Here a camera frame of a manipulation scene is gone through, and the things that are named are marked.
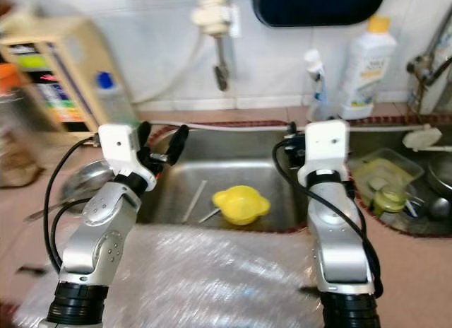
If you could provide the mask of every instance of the yellow plastic strainer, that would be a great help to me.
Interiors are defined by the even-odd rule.
[[[270,211],[270,202],[247,185],[236,185],[217,192],[212,201],[228,222],[238,226],[250,224]]]

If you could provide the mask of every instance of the stainless steel sink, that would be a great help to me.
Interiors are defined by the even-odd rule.
[[[452,144],[452,127],[441,127],[443,139],[439,144]],[[139,223],[182,224],[200,183],[207,180],[187,224],[209,228],[235,230],[286,232],[305,225],[306,198],[294,191],[276,172],[271,160],[271,149],[281,139],[282,132],[230,133],[191,131],[179,162],[166,168],[157,187],[143,197],[138,213]],[[363,156],[386,147],[397,151],[426,169],[429,159],[436,153],[415,153],[402,144],[405,132],[352,132],[348,165],[353,166]],[[161,137],[154,145],[156,152],[165,152],[171,133]],[[289,170],[288,159],[281,152],[281,163]],[[220,214],[204,223],[198,223],[215,207],[214,193],[234,185],[249,185],[270,200],[270,213],[246,226],[231,225]],[[428,204],[438,195],[429,187],[424,177],[412,183],[416,194]],[[452,225],[429,220],[423,216],[406,221],[404,231],[414,235],[448,235]]]
[[[439,127],[443,136],[437,145],[446,146],[452,144],[452,127]],[[348,166],[352,167],[360,158],[380,148],[390,148],[402,156],[416,162],[424,171],[427,171],[428,162],[439,153],[431,151],[419,151],[404,147],[402,140],[406,132],[366,132],[351,133],[350,154]],[[408,186],[408,191],[424,201],[424,206],[418,208],[419,218],[412,218],[405,212],[395,216],[396,221],[391,227],[416,236],[445,236],[452,234],[452,215],[439,221],[429,213],[429,205],[440,196],[429,186],[427,176],[424,174]]]
[[[271,160],[271,149],[283,139],[283,135],[275,131],[191,131],[178,163],[166,168],[157,187],[143,197],[138,222],[181,224],[196,190],[206,180],[206,187],[191,212],[188,225],[270,232],[303,226],[306,199],[295,194],[279,176]],[[153,149],[165,152],[170,137],[171,133],[164,135]],[[257,189],[270,201],[270,212],[244,226],[229,224],[221,214],[198,223],[215,208],[211,201],[213,194],[235,185]]]

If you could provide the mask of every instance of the dish soap bottle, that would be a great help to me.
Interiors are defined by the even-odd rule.
[[[372,16],[367,32],[352,43],[339,95],[339,115],[343,119],[365,118],[372,112],[376,88],[397,46],[396,40],[388,33],[389,23],[387,17]]]
[[[111,73],[101,71],[96,79],[97,95],[106,114],[109,115],[109,122],[137,126],[138,119],[127,98],[126,91],[120,85],[115,84]]]

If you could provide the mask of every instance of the black mirror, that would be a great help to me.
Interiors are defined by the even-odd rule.
[[[258,19],[271,27],[350,25],[365,21],[383,0],[253,0]]]

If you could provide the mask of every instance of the black cable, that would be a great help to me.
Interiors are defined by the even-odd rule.
[[[88,141],[92,141],[93,137],[89,137],[87,139],[82,139],[81,141],[75,143],[68,152],[63,156],[63,158],[59,161],[58,165],[56,165],[54,172],[52,173],[52,176],[50,176],[49,183],[47,184],[47,188],[45,191],[45,197],[44,197],[44,211],[42,212],[42,224],[43,224],[43,231],[44,231],[44,244],[45,249],[47,251],[47,255],[49,256],[50,262],[52,263],[52,266],[54,267],[55,271],[59,273],[59,265],[57,261],[54,259],[54,253],[52,251],[52,247],[50,245],[50,239],[49,239],[49,200],[50,200],[50,192],[52,190],[52,185],[54,184],[55,178],[58,175],[58,172],[60,171],[63,164],[68,160],[69,156],[79,147],[82,146],[84,143]]]
[[[52,248],[52,253],[54,254],[54,259],[58,264],[58,267],[61,269],[61,265],[63,264],[63,260],[59,256],[58,249],[57,249],[57,242],[55,240],[55,236],[57,233],[57,225],[59,222],[59,219],[63,216],[63,214],[72,206],[76,206],[77,204],[86,203],[91,198],[87,199],[78,199],[76,201],[69,202],[63,208],[59,209],[58,213],[56,214],[53,222],[52,222],[52,228],[50,229],[50,247]]]
[[[355,222],[353,222],[347,215],[345,215],[338,207],[336,207],[334,204],[330,203],[328,200],[324,199],[323,197],[319,196],[318,194],[311,192],[306,187],[303,187],[300,183],[295,182],[292,180],[289,175],[281,168],[281,165],[278,161],[278,149],[287,145],[289,141],[286,139],[284,141],[281,141],[280,143],[276,144],[273,147],[272,150],[272,159],[275,163],[276,170],[280,173],[280,175],[288,182],[290,185],[292,185],[296,190],[299,192],[305,194],[308,197],[311,197],[312,199],[315,199],[316,201],[322,203],[324,206],[327,206],[329,209],[334,211],[336,214],[339,215],[361,238],[362,245],[364,248],[364,253],[366,254],[367,260],[369,262],[369,268],[371,269],[371,273],[374,276],[374,287],[375,287],[375,297],[379,298],[383,294],[383,284],[381,283],[380,275],[381,275],[381,269],[380,269],[380,261],[378,258],[378,255],[376,254],[376,251],[372,244],[370,243],[369,239],[367,238],[367,235],[364,230],[367,230],[367,227],[364,224],[364,230],[360,229]],[[362,223],[365,223],[364,216],[360,216],[360,219]]]
[[[356,207],[358,210],[359,222],[361,222],[361,231],[367,236],[367,224],[364,215],[359,207]]]

